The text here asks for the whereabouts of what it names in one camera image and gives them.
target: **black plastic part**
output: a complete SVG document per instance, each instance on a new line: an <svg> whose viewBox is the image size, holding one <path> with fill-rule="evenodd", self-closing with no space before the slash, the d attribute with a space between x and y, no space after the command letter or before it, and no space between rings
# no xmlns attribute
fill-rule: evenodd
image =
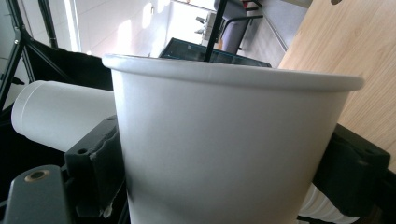
<svg viewBox="0 0 396 224"><path fill-rule="evenodd" d="M39 166L13 180L4 223L72 223L59 166Z"/></svg>
<svg viewBox="0 0 396 224"><path fill-rule="evenodd" d="M124 181L117 117L102 121L64 154L65 165L81 197L79 217L99 217L111 206Z"/></svg>
<svg viewBox="0 0 396 224"><path fill-rule="evenodd" d="M365 217L375 203L390 155L337 125L314 178L314 184L346 216Z"/></svg>
<svg viewBox="0 0 396 224"><path fill-rule="evenodd" d="M396 223L396 174L391 171L387 171L385 178L377 184L375 204Z"/></svg>

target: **black pole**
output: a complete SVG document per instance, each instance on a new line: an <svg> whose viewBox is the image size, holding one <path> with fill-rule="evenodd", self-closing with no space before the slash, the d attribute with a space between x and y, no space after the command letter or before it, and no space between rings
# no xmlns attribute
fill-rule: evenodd
<svg viewBox="0 0 396 224"><path fill-rule="evenodd" d="M55 28L53 26L52 15L50 13L50 3L48 0L38 0L38 5L40 6L40 11L41 15L43 16L44 24L46 25L50 46L53 49L57 49L58 42L56 40Z"/></svg>
<svg viewBox="0 0 396 224"><path fill-rule="evenodd" d="M14 78L24 48L24 42L21 38L21 28L24 29L24 26L18 3L16 0L7 0L7 6L15 30L15 39L14 46L12 47L7 62L6 71L0 76L2 80L0 85L0 112L3 111L4 103L6 102L9 88L11 87L11 82Z"/></svg>
<svg viewBox="0 0 396 224"><path fill-rule="evenodd" d="M30 58L29 58L29 54L27 52L27 48L26 48L26 43L23 41L23 43L25 44L24 48L23 48L23 52L22 52L22 58L23 58L23 63L25 64L25 68L26 68L26 73L27 76L29 77L29 83L34 82L35 81L35 74L33 72L33 67L32 67L32 63L30 62Z"/></svg>
<svg viewBox="0 0 396 224"><path fill-rule="evenodd" d="M210 56L212 56L213 47L215 46L216 38L219 36L218 33L222 22L222 15L224 14L224 10L226 6L227 6L227 0L220 0L218 12L215 18L215 23L213 24L212 34L210 35L209 43L207 43L204 62L208 63L210 61Z"/></svg>

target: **wooden surface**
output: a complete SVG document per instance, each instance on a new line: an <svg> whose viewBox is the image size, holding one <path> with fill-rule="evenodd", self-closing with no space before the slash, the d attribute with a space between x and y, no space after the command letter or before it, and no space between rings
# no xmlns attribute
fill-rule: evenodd
<svg viewBox="0 0 396 224"><path fill-rule="evenodd" d="M314 1L279 68L359 75L339 123L392 154L396 172L396 1Z"/></svg>

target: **metal screw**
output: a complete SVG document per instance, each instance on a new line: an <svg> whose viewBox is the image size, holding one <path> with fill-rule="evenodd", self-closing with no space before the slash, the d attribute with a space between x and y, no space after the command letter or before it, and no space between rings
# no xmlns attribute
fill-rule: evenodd
<svg viewBox="0 0 396 224"><path fill-rule="evenodd" d="M38 170L38 171L34 171L31 174L27 175L24 180L26 182L32 183L35 182L37 180L40 179L44 179L45 177L47 177L50 174L49 170Z"/></svg>

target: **white cylindrical object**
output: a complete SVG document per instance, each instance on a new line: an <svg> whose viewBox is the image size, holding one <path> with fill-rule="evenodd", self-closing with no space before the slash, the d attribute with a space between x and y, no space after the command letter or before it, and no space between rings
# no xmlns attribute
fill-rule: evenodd
<svg viewBox="0 0 396 224"><path fill-rule="evenodd" d="M107 55L133 224L294 223L359 77Z"/></svg>
<svg viewBox="0 0 396 224"><path fill-rule="evenodd" d="M11 120L17 133L67 151L103 119L115 114L112 91L36 81L19 94Z"/></svg>
<svg viewBox="0 0 396 224"><path fill-rule="evenodd" d="M299 216L312 217L336 224L353 223L359 219L359 217L343 215L314 184L309 187Z"/></svg>

